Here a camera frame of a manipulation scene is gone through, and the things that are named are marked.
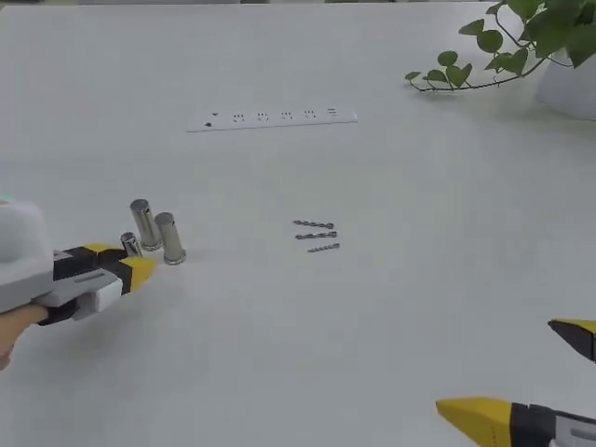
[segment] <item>white power strip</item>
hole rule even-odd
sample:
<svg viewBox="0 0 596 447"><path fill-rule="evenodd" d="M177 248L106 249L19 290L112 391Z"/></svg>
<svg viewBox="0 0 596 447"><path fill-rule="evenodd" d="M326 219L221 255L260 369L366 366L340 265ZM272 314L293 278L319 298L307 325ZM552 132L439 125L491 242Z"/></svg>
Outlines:
<svg viewBox="0 0 596 447"><path fill-rule="evenodd" d="M208 130L277 128L281 126L307 126L312 124L355 123L356 112L351 109L280 109L261 112L228 112L196 114L188 123L187 132Z"/></svg>

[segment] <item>white table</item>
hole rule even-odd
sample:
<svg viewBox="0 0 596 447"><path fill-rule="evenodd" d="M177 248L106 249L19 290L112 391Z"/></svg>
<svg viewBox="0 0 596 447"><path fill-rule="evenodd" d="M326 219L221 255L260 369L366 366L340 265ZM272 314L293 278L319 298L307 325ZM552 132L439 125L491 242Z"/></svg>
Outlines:
<svg viewBox="0 0 596 447"><path fill-rule="evenodd" d="M57 248L172 211L188 260L0 376L3 447L462 446L434 400L594 416L547 326L596 318L596 127L535 80L422 96L404 73L485 4L6 7L0 191ZM354 125L187 134L198 105L345 105ZM293 219L337 223L307 254Z"/></svg>

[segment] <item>metal peg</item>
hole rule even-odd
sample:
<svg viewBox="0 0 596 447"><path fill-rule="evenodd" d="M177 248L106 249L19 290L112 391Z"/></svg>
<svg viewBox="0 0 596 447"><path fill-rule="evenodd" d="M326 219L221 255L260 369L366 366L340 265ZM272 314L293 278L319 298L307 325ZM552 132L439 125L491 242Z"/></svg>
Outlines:
<svg viewBox="0 0 596 447"><path fill-rule="evenodd" d="M161 247L161 236L157 230L149 202L144 198L133 200L130 204L132 217L139 228L141 235L141 247L147 251L159 250Z"/></svg>
<svg viewBox="0 0 596 447"><path fill-rule="evenodd" d="M156 216L156 225L164 242L164 261L169 265L182 264L186 259L186 250L183 249L174 222L174 216L169 212L160 212Z"/></svg>
<svg viewBox="0 0 596 447"><path fill-rule="evenodd" d="M120 237L120 242L122 243L122 247L124 247L124 250L127 251L127 254L129 256L136 256L142 258L141 245L139 244L137 237L134 236L134 233L124 233Z"/></svg>

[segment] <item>potted plant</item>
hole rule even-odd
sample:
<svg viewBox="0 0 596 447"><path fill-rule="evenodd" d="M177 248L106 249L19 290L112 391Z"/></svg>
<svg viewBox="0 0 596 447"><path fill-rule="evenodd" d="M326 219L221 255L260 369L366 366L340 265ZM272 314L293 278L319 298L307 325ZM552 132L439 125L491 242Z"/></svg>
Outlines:
<svg viewBox="0 0 596 447"><path fill-rule="evenodd" d="M521 20L522 31L514 35L499 20L501 7L508 7ZM484 19L459 30L476 38L480 50L491 55L484 70L493 72L492 82L473 83L471 63L458 64L458 54L443 51L439 66L411 72L406 81L419 91L455 91L500 86L531 75L543 63L549 67L538 88L538 99L568 115L596 120L596 0L501 0L486 14L496 29L486 29ZM515 46L503 51L505 39Z"/></svg>

